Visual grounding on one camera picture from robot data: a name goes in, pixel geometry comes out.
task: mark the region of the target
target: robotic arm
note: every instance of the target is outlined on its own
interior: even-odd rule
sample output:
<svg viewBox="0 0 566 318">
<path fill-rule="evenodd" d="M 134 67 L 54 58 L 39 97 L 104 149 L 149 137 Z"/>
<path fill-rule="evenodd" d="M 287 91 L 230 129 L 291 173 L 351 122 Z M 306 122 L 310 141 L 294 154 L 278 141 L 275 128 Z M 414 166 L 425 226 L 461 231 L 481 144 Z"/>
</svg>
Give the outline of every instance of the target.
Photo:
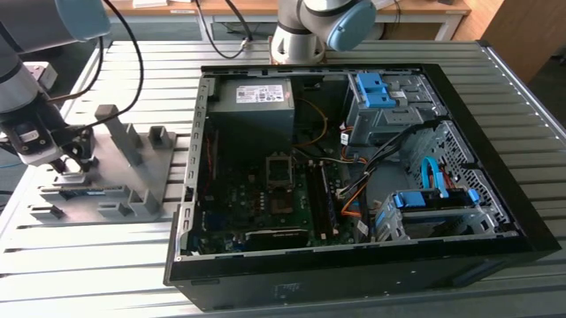
<svg viewBox="0 0 566 318">
<path fill-rule="evenodd" d="M 279 0 L 271 57 L 279 64 L 319 63 L 325 43 L 337 51 L 362 43 L 375 16 L 370 0 Z"/>
<path fill-rule="evenodd" d="M 271 55 L 281 64 L 321 62 L 325 44 L 351 50 L 366 38 L 377 9 L 370 0 L 281 0 Z M 0 147 L 26 164 L 62 173 L 67 155 L 88 171 L 92 128 L 71 127 L 48 102 L 18 54 L 84 42 L 110 32 L 100 0 L 0 0 Z"/>
<path fill-rule="evenodd" d="M 0 0 L 0 131 L 10 139 L 3 148 L 26 164 L 50 163 L 62 170 L 59 158 L 67 151 L 76 156 L 78 150 L 71 140 L 54 136 L 68 124 L 18 54 L 84 42 L 108 32 L 100 0 Z"/>
</svg>

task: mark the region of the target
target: floor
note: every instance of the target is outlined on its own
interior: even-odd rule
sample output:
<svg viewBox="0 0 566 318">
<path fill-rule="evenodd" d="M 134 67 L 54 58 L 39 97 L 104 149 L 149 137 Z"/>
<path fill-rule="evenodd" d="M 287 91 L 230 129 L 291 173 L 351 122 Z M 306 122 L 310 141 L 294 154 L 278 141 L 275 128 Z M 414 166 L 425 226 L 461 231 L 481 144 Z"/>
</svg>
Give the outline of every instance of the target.
<svg viewBox="0 0 566 318">
<path fill-rule="evenodd" d="M 227 26 L 215 25 L 214 33 L 219 40 L 238 40 L 243 35 L 238 32 L 227 32 L 227 27 L 235 31 L 242 30 L 238 24 Z M 255 37 L 261 40 L 267 39 L 267 36 L 274 34 L 274 24 L 253 24 L 251 29 L 255 31 Z M 195 23 L 153 23 L 134 24 L 134 33 L 138 40 L 201 40 L 201 33 Z M 111 29 L 114 40 L 130 40 L 122 25 L 112 25 Z M 52 63 L 55 70 L 59 73 L 56 85 L 51 91 L 52 96 L 68 93 L 75 81 L 83 71 L 83 66 L 91 56 L 95 42 L 75 43 L 64 46 L 60 52 L 52 52 L 48 56 L 30 55 L 24 60 L 47 60 Z M 566 66 L 561 66 L 558 60 L 550 60 L 542 68 L 540 74 L 529 85 L 536 96 L 541 99 L 546 108 L 554 113 L 562 124 L 566 123 Z M 3 168 L 19 162 L 18 157 L 0 150 L 0 190 L 11 191 L 15 189 L 22 175 L 26 171 L 26 166 L 19 165 L 11 168 Z M 0 206 L 8 197 L 0 195 Z"/>
</svg>

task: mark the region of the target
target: green circuit board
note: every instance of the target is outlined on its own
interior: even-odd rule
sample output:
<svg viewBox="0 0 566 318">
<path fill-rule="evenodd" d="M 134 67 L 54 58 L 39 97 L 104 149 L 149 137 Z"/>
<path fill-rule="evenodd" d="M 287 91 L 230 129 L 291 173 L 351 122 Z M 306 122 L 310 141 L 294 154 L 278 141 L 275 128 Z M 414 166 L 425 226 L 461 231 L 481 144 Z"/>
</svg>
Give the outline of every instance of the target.
<svg viewBox="0 0 566 318">
<path fill-rule="evenodd" d="M 342 185 L 338 166 L 330 164 L 326 171 L 329 186 L 334 191 Z M 275 171 L 274 174 L 283 176 L 285 172 Z M 218 178 L 211 184 L 211 194 L 203 201 L 206 231 L 201 236 L 201 252 L 246 251 L 246 233 L 254 231 L 305 230 L 309 232 L 309 246 L 351 243 L 350 222 L 338 224 L 339 234 L 335 237 L 321 239 L 315 236 L 307 182 L 306 164 L 294 166 L 293 189 L 285 193 L 267 187 L 263 169 L 251 167 L 234 170 Z"/>
</svg>

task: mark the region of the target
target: wooden desk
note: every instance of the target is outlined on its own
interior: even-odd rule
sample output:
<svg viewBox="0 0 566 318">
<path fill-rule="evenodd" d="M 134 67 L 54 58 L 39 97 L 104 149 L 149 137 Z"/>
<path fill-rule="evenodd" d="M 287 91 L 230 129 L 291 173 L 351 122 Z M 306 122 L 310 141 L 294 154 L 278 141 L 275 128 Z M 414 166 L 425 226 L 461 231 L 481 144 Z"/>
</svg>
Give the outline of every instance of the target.
<svg viewBox="0 0 566 318">
<path fill-rule="evenodd" d="M 233 2 L 247 22 L 277 22 L 277 0 L 233 0 Z M 198 22 L 195 3 L 171 2 L 167 7 L 143 9 L 134 9 L 131 1 L 118 1 L 114 4 L 127 17 L 129 22 Z M 238 22 L 225 0 L 202 0 L 201 6 L 209 24 Z M 465 0 L 456 0 L 454 5 L 444 5 L 437 0 L 402 0 L 400 6 L 402 9 L 401 23 L 442 24 L 436 40 L 450 40 L 453 38 L 462 18 L 472 12 Z M 377 23 L 394 23 L 395 16 L 397 6 L 390 5 L 378 11 Z"/>
</svg>

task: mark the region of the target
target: slotted metal worktable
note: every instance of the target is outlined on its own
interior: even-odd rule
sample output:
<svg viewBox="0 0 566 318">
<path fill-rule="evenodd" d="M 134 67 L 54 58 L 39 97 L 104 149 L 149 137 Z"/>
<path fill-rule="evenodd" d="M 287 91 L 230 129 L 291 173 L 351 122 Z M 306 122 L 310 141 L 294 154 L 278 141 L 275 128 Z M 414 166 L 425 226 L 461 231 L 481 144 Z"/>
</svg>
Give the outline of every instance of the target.
<svg viewBox="0 0 566 318">
<path fill-rule="evenodd" d="M 235 52 L 239 42 L 219 49 Z M 179 134 L 166 194 L 167 213 L 155 223 L 42 224 L 26 211 L 26 191 L 42 178 L 28 168 L 0 218 L 0 315 L 74 317 L 198 315 L 185 296 L 163 285 L 170 226 L 182 179 L 201 66 L 266 64 L 269 46 L 255 43 L 237 60 L 223 60 L 205 42 L 142 42 L 146 87 L 141 102 L 122 116 L 137 131 L 165 125 Z M 95 52 L 75 91 L 88 82 Z M 462 95 L 504 161 L 552 232 L 566 248 L 565 132 L 490 48 L 457 42 L 369 42 L 353 52 L 330 52 L 329 63 L 438 63 Z M 90 123 L 96 106 L 125 107 L 138 85 L 131 42 L 108 49 L 92 92 L 64 106 L 70 123 Z M 566 249 L 509 268 L 468 288 L 374 299 L 226 313 L 271 317 L 532 317 L 566 315 Z"/>
</svg>

